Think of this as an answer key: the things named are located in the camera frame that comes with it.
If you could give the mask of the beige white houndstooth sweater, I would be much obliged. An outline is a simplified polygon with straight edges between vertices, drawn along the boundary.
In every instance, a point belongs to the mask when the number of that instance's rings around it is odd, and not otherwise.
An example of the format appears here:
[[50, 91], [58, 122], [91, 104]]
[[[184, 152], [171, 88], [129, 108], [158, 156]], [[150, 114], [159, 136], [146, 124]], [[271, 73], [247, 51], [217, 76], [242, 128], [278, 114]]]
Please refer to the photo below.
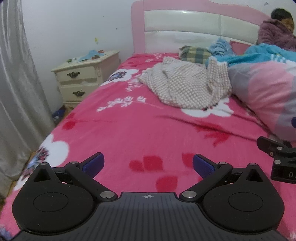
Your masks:
[[207, 65], [165, 57], [143, 71], [138, 80], [162, 103], [177, 108], [210, 108], [232, 93], [227, 63], [215, 57]]

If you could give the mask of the pink floral bed blanket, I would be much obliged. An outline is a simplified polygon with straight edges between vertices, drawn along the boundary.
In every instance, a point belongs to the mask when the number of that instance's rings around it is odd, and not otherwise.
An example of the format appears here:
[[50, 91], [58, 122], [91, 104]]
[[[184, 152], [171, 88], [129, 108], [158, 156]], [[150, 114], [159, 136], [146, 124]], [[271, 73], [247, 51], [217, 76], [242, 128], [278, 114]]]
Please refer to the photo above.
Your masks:
[[[290, 148], [233, 92], [205, 109], [162, 103], [138, 77], [172, 54], [135, 55], [45, 138], [1, 212], [1, 240], [295, 240], [295, 184], [270, 178], [261, 136]], [[98, 201], [69, 162], [104, 155]], [[197, 201], [196, 154], [233, 167]]]

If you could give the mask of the grey curtain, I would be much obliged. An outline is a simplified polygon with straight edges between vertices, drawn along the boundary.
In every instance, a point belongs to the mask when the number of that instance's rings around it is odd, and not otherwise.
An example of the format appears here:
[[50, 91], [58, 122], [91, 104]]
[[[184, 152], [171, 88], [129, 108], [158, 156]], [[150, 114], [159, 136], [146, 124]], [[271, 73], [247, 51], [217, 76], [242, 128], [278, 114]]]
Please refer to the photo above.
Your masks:
[[1, 197], [54, 128], [23, 24], [21, 1], [1, 1]]

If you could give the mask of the pink grey quilt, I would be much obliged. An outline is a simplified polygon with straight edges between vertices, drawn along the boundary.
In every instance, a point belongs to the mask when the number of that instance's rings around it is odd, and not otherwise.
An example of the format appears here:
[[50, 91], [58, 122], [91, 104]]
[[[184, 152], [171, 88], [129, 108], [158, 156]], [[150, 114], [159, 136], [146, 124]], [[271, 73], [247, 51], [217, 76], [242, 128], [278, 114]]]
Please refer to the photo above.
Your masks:
[[295, 62], [242, 63], [228, 68], [233, 93], [269, 130], [295, 142]]

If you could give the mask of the cream bedside table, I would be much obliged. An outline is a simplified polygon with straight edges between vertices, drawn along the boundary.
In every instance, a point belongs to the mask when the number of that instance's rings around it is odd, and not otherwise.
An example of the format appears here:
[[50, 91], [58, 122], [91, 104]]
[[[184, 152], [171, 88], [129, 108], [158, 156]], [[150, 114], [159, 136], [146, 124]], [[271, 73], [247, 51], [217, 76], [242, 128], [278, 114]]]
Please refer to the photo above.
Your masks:
[[119, 52], [107, 51], [93, 60], [63, 63], [51, 70], [54, 73], [63, 104], [74, 109], [81, 101], [102, 85], [120, 65]]

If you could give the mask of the green plaid pillow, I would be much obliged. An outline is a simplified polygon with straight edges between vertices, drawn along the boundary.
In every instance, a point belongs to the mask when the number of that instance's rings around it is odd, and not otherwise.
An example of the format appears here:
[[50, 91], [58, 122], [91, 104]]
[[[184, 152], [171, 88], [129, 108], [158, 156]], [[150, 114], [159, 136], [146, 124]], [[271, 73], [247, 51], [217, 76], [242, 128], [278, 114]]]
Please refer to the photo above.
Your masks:
[[182, 61], [205, 64], [212, 54], [205, 48], [183, 46], [179, 48], [179, 59]]

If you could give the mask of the blue cloth on nightstand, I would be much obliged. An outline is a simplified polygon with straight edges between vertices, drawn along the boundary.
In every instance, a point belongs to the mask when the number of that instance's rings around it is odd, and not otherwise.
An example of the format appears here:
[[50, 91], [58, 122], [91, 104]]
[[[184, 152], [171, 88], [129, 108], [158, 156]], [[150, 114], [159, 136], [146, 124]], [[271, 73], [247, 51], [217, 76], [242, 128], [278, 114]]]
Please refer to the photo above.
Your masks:
[[104, 55], [106, 55], [106, 53], [104, 51], [100, 52], [100, 51], [96, 51], [96, 50], [91, 50], [85, 56], [82, 56], [82, 57], [78, 58], [77, 62], [97, 59], [97, 58], [100, 58], [100, 57], [102, 57]]

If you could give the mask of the blue patterned quilt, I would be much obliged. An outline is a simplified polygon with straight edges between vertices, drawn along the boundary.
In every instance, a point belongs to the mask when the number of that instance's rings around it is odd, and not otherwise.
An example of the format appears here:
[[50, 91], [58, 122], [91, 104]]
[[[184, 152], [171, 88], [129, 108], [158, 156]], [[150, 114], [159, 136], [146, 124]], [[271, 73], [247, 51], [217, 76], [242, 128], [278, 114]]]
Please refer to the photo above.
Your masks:
[[205, 65], [208, 66], [210, 60], [216, 59], [218, 62], [226, 62], [228, 67], [242, 63], [262, 63], [262, 62], [295, 62], [295, 52], [288, 51], [276, 45], [259, 44], [253, 45], [242, 55], [211, 56]]

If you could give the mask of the light blue garment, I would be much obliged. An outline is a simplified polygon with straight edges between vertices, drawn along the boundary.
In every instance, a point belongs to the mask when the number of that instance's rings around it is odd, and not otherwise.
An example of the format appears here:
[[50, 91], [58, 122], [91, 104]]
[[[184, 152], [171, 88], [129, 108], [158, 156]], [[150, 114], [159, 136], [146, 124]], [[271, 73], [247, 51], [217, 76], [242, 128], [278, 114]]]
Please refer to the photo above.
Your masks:
[[215, 43], [211, 44], [208, 51], [213, 56], [235, 55], [230, 43], [222, 38], [217, 39]]

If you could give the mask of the dark pink pillow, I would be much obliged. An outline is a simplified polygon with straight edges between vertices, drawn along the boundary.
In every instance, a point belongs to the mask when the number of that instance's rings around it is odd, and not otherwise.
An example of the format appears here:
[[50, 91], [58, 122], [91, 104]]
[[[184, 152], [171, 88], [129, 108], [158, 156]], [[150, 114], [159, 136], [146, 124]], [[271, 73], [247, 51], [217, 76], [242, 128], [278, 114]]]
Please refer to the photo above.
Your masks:
[[248, 44], [236, 41], [230, 41], [230, 46], [236, 55], [243, 55], [244, 52], [250, 47]]

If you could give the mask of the person in purple jacket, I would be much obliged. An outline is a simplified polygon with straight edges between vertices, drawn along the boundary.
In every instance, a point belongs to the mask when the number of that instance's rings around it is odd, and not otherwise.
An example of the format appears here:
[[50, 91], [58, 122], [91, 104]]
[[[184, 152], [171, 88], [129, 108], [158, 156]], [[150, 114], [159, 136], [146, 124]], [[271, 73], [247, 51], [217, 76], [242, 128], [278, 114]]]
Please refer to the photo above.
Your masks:
[[295, 52], [295, 24], [289, 11], [276, 8], [269, 19], [259, 26], [257, 44], [276, 45], [282, 49]]

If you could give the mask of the pink white headboard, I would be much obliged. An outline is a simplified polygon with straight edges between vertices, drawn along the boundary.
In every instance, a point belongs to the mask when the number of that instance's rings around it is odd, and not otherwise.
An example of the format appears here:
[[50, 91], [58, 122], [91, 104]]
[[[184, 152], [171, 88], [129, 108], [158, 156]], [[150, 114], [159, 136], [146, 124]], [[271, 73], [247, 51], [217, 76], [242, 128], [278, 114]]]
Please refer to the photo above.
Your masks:
[[248, 6], [212, 1], [135, 1], [131, 7], [133, 51], [177, 53], [207, 48], [218, 39], [254, 45], [268, 15]]

